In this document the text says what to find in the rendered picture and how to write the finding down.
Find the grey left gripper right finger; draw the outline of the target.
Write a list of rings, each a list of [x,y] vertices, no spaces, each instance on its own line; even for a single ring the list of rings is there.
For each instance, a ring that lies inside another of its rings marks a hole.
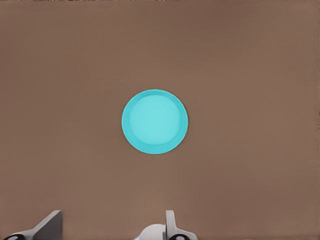
[[[145,227],[138,240],[198,240],[195,233],[177,227],[175,213],[166,210],[165,224],[155,223]]]

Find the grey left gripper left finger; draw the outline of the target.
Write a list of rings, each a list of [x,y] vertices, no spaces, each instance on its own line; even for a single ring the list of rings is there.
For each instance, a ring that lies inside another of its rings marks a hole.
[[[3,240],[61,240],[63,235],[63,211],[54,210],[35,227],[15,232]]]

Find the blue plate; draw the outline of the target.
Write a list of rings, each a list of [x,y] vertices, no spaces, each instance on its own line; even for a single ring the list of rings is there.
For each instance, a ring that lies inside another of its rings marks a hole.
[[[133,148],[145,154],[161,155],[183,142],[189,116],[184,103],[175,94],[163,89],[147,89],[125,104],[121,128]]]

